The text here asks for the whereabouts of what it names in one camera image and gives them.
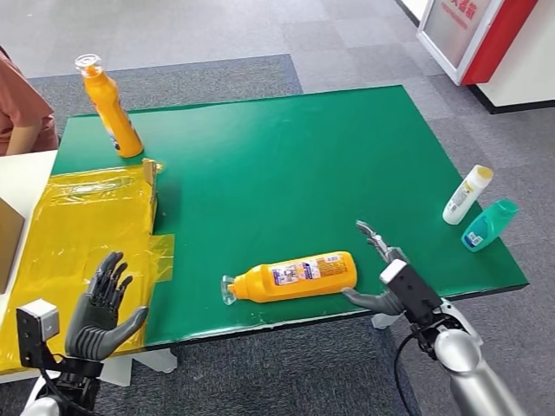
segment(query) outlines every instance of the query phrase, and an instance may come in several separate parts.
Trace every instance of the orange bottle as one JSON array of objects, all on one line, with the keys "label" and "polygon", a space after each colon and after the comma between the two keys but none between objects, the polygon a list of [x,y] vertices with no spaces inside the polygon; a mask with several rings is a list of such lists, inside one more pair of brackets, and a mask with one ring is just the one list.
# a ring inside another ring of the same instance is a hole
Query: orange bottle
[{"label": "orange bottle", "polygon": [[102,124],[122,158],[132,158],[143,152],[143,144],[125,110],[122,108],[118,87],[100,65],[98,55],[81,55],[76,59],[85,91],[100,116]]},{"label": "orange bottle", "polygon": [[244,275],[224,276],[222,297],[228,305],[236,299],[273,302],[297,297],[338,293],[356,285],[356,267],[347,251],[335,251],[253,267]]}]

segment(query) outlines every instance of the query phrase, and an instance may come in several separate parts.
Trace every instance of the pink shirt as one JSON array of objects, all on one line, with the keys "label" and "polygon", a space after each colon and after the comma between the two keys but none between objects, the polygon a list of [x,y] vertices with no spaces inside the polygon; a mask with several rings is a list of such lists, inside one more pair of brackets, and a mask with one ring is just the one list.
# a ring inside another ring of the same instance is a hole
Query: pink shirt
[{"label": "pink shirt", "polygon": [[21,71],[0,51],[0,156],[6,154],[14,127],[27,127],[39,118],[42,119],[42,129],[32,151],[57,149],[52,113]]}]

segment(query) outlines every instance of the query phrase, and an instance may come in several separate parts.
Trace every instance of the brown cardboard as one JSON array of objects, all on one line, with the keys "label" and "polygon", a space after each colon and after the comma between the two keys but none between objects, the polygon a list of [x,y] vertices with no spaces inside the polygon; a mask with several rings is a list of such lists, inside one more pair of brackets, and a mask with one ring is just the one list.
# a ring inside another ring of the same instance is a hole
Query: brown cardboard
[{"label": "brown cardboard", "polygon": [[153,187],[153,193],[150,194],[150,234],[155,225],[156,210],[158,206],[156,199],[156,173],[158,173],[158,164],[156,160],[143,158],[143,174],[145,181]]},{"label": "brown cardboard", "polygon": [[5,293],[24,219],[0,198],[0,294]]}]

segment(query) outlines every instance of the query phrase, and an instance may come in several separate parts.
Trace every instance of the green mat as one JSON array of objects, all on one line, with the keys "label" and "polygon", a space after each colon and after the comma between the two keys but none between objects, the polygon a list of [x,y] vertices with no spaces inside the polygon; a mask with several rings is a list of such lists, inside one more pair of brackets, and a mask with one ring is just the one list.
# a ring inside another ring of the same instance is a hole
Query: green mat
[{"label": "green mat", "polygon": [[145,143],[116,155],[97,116],[69,120],[53,173],[141,157],[159,176],[156,233],[175,234],[174,277],[158,283],[146,345],[358,310],[341,295],[226,306],[224,274],[350,251],[357,289],[378,294],[384,264],[355,227],[399,245],[442,296],[526,284],[500,240],[473,254],[441,213],[461,177],[401,86],[132,112]]}]

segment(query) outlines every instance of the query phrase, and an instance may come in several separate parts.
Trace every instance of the white table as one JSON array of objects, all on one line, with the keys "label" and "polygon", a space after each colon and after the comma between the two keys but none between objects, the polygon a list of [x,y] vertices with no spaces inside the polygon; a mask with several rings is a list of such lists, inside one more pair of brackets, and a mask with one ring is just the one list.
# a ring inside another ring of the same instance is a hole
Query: white table
[{"label": "white table", "polygon": [[[19,245],[14,259],[12,271],[8,281],[6,292],[0,295],[0,325],[6,314],[8,300],[11,294],[14,283],[17,275],[23,248],[27,240],[29,225],[37,205],[42,195],[57,151],[29,153],[17,156],[0,157],[0,198],[10,204],[16,211],[25,218]],[[159,351],[147,351],[143,353],[127,354],[109,358],[104,361],[100,379],[116,384],[118,386],[128,386],[131,382],[131,360],[135,359],[155,371],[171,373],[177,367],[177,358],[172,355],[169,348]],[[39,375],[38,370],[21,371],[14,374],[0,375],[0,383],[8,383],[15,380],[25,380]]]}]

